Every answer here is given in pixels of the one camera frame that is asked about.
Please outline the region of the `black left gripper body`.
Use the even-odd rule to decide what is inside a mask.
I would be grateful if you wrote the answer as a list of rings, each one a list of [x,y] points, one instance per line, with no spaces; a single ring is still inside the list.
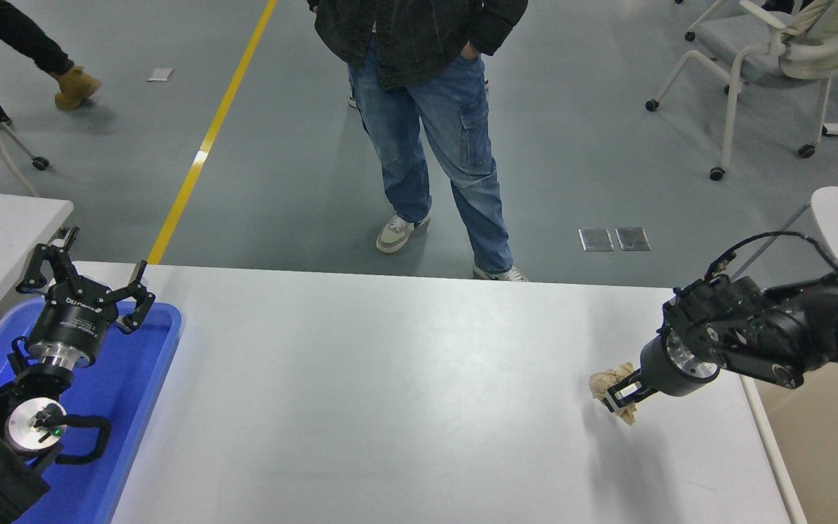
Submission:
[[[116,303],[107,301],[110,292],[102,283],[84,283],[83,295],[70,283],[56,283],[44,295],[42,309],[25,348],[32,358],[41,359],[55,344],[77,349],[84,359],[96,359],[102,351],[110,323],[119,317]]]

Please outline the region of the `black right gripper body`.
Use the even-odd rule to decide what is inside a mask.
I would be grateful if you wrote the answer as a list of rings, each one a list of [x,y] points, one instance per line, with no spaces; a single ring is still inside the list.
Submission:
[[[658,335],[639,356],[639,380],[668,396],[686,396],[716,379],[716,365],[695,356],[678,335]]]

